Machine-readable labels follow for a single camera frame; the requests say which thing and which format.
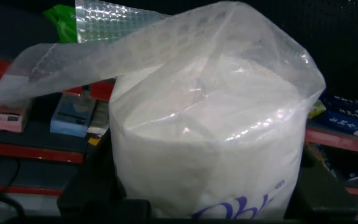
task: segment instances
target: pink box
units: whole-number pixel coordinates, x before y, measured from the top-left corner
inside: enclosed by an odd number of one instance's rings
[[[21,133],[31,109],[31,100],[0,106],[0,130]]]

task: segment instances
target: plastic bag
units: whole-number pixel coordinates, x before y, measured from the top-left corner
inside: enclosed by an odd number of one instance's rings
[[[75,1],[78,42],[113,42],[167,15],[96,0]]]
[[[75,8],[58,4],[42,14],[56,25],[60,43],[77,43]]]
[[[309,53],[250,6],[219,2],[108,45],[36,45],[0,81],[0,104],[120,77],[109,102],[129,198],[158,217],[282,218],[312,104]]]

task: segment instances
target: plastic wrapping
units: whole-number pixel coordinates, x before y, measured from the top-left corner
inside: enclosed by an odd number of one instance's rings
[[[110,45],[29,48],[0,103],[114,77],[113,154],[129,198],[158,217],[283,217],[325,88],[302,46],[250,6],[219,2]]]
[[[168,16],[113,3],[76,0],[76,24],[79,43],[113,42]]]

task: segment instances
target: bubble wrap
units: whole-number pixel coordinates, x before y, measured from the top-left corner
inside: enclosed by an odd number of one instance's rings
[[[97,0],[77,0],[75,12],[79,43],[100,40],[113,42],[168,17]]]

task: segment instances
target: blue product package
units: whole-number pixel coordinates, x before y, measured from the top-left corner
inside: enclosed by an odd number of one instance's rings
[[[332,96],[325,93],[320,96],[320,100],[323,102],[324,106],[341,108],[358,114],[358,100],[350,100],[341,96]]]
[[[50,121],[50,132],[85,137],[96,100],[63,94]]]
[[[316,117],[316,121],[337,129],[339,131],[358,136],[358,112],[357,108],[346,106],[340,108],[338,104],[324,104],[327,110]]]

